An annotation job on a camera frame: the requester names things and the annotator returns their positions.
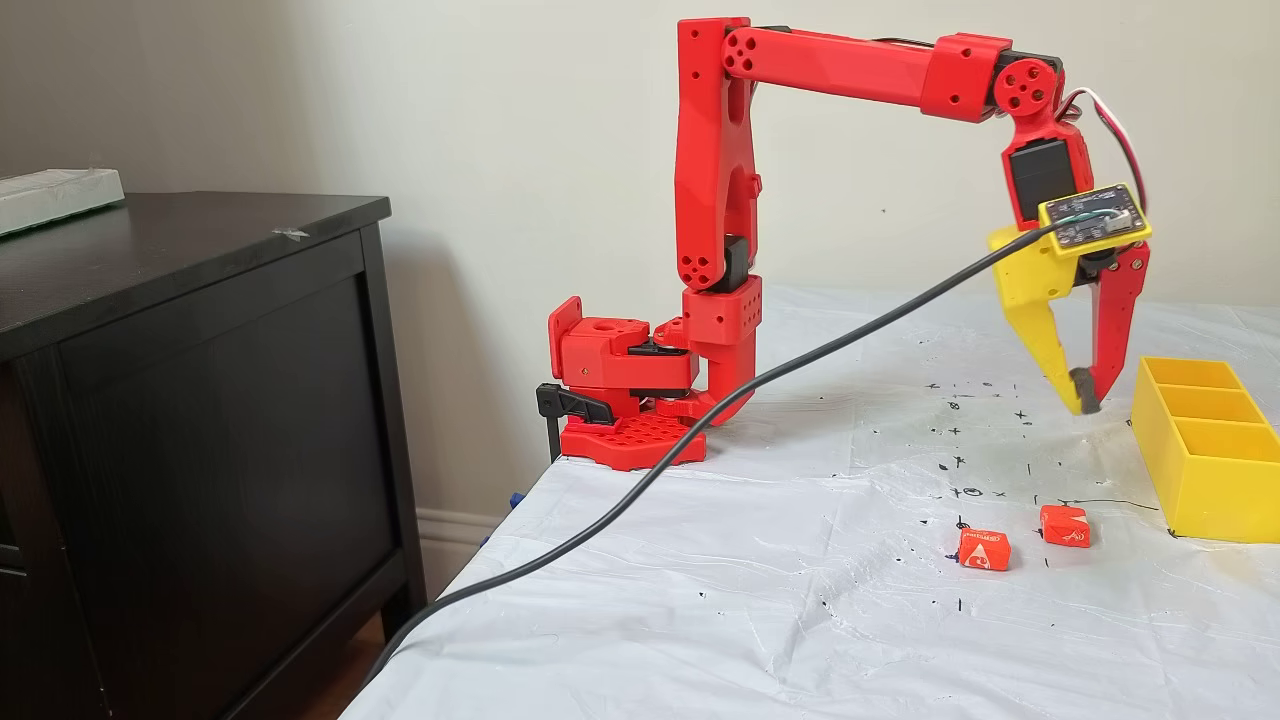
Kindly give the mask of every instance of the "orange candy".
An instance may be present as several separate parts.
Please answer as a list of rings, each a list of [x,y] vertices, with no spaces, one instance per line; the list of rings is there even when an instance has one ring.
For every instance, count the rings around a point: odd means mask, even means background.
[[[1089,547],[1089,523],[1084,510],[1065,505],[1041,507],[1041,530],[1044,542],[1069,547]]]
[[[1012,555],[1012,548],[1009,546],[1009,537],[1005,533],[973,528],[960,530],[960,550],[956,551],[956,560],[966,568],[1007,570],[1010,555]]]

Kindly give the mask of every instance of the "white plastic sheet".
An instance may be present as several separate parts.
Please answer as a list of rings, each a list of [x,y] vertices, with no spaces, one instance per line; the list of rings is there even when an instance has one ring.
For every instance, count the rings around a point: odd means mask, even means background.
[[[762,368],[901,300],[767,296]],[[1087,296],[1056,307],[1087,364]],[[1125,424],[1140,354],[1228,360],[1280,418],[1280,310],[1143,302],[1103,411],[1073,418],[993,299],[948,297],[764,388],[585,547],[431,618],[343,717],[1274,716],[1280,548],[1174,538],[1138,506],[1158,505]],[[453,588],[636,479],[557,461]],[[1034,532],[1059,500],[1137,505],[1082,505],[1079,550]],[[946,557],[959,518],[1009,533],[1007,573]]]

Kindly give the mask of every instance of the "wooden floor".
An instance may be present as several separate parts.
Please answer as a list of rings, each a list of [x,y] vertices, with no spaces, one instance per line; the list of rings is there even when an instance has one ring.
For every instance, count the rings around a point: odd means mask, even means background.
[[[337,720],[360,691],[360,682],[383,650],[383,623],[374,615],[347,643],[338,670],[305,702],[291,720]]]

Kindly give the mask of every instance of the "white wall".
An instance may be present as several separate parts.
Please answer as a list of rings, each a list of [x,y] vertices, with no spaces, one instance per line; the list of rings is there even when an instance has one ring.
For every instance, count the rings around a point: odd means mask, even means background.
[[[0,173],[99,164],[133,191],[389,195],[420,505],[500,515],[545,465],[547,313],[571,293],[590,314],[678,307],[675,20],[713,14],[1004,35],[1062,56],[1143,160],[1147,297],[1280,302],[1271,0],[8,0]],[[753,113],[768,283],[922,287],[1009,219],[1007,120],[777,87]],[[1084,127],[1098,182],[1128,179]]]

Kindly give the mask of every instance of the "yellow compartment tray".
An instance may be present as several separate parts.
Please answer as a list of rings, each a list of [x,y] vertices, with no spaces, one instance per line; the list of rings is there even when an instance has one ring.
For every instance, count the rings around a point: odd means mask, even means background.
[[[1230,365],[1143,357],[1133,433],[1175,534],[1280,542],[1280,437]]]

